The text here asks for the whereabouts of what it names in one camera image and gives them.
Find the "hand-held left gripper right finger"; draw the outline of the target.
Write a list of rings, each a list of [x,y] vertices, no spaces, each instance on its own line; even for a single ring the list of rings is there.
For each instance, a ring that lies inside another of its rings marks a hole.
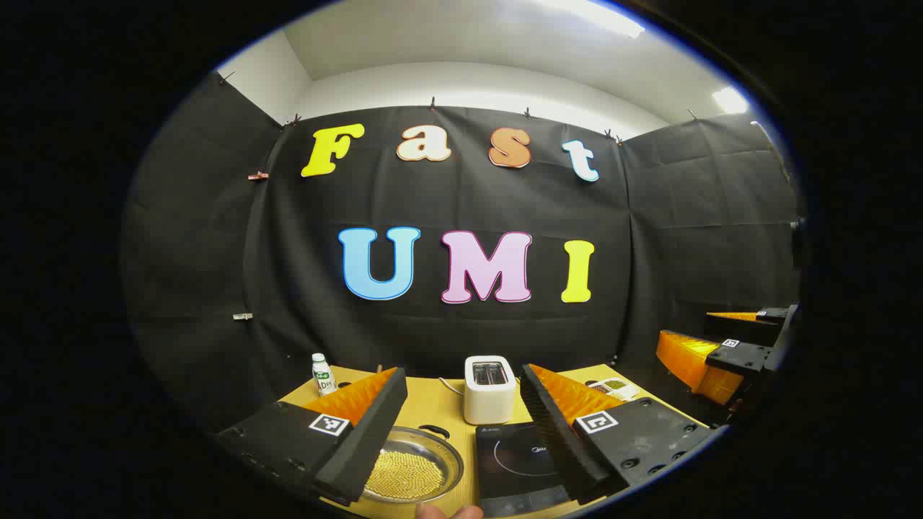
[[[649,396],[624,402],[534,364],[522,367],[521,398],[580,505],[665,476],[722,433]]]

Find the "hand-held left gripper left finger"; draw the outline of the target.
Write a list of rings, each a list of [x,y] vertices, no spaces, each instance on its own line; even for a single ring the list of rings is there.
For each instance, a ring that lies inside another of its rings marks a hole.
[[[406,398],[405,370],[390,368],[309,404],[268,405],[215,440],[288,492],[349,506],[362,496]]]

